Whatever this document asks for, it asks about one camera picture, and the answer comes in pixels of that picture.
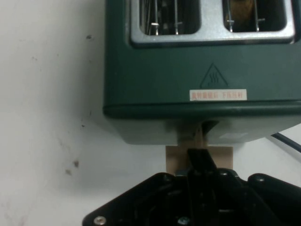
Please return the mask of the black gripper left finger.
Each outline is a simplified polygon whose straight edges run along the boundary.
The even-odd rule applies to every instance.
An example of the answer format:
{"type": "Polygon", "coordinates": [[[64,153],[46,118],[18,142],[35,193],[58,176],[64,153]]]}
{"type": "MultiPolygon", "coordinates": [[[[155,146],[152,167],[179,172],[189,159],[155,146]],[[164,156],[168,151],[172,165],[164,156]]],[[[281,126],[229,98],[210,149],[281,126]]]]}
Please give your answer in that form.
{"type": "Polygon", "coordinates": [[[188,149],[183,176],[157,173],[87,214],[84,226],[198,226],[193,173],[199,149],[188,149]]]}

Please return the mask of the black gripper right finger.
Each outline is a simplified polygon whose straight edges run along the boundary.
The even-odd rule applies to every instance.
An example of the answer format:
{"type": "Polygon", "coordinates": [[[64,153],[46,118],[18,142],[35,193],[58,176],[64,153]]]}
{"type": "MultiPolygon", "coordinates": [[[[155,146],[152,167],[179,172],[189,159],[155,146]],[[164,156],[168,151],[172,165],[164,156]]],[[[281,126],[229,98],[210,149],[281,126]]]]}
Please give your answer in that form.
{"type": "Polygon", "coordinates": [[[198,151],[200,226],[299,226],[301,189],[265,174],[242,180],[216,167],[206,149],[198,151]]]}

